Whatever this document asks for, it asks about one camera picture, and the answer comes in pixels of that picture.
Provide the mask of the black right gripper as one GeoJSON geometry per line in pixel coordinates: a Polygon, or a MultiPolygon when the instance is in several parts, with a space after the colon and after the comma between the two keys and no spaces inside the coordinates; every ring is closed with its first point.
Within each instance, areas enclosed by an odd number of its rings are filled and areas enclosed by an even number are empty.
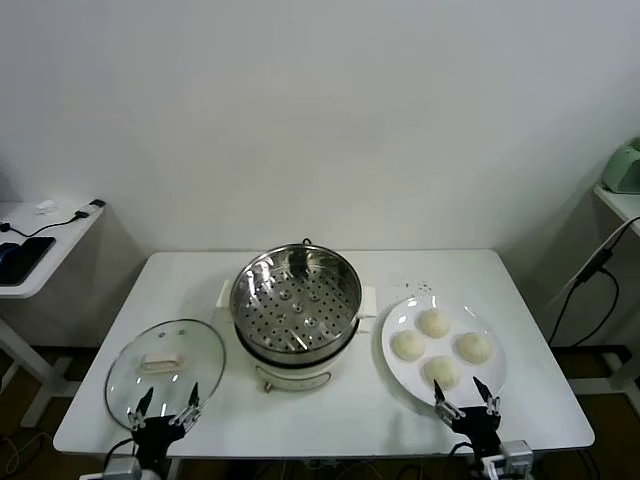
{"type": "Polygon", "coordinates": [[[487,408],[473,406],[459,409],[445,398],[442,388],[433,380],[434,409],[438,417],[446,425],[451,425],[455,433],[468,438],[476,456],[497,455],[501,445],[497,433],[501,423],[500,398],[494,397],[489,387],[478,377],[473,376],[473,382],[487,408]]]}

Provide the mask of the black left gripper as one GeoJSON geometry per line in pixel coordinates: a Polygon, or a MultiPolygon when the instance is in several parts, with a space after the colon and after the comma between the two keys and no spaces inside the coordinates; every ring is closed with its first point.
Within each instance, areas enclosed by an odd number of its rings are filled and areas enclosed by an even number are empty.
{"type": "Polygon", "coordinates": [[[138,447],[135,457],[142,470],[160,470],[170,445],[186,436],[202,412],[198,382],[189,394],[187,405],[176,415],[146,418],[153,393],[154,388],[150,387],[136,408],[127,413],[132,438],[138,447]]]}

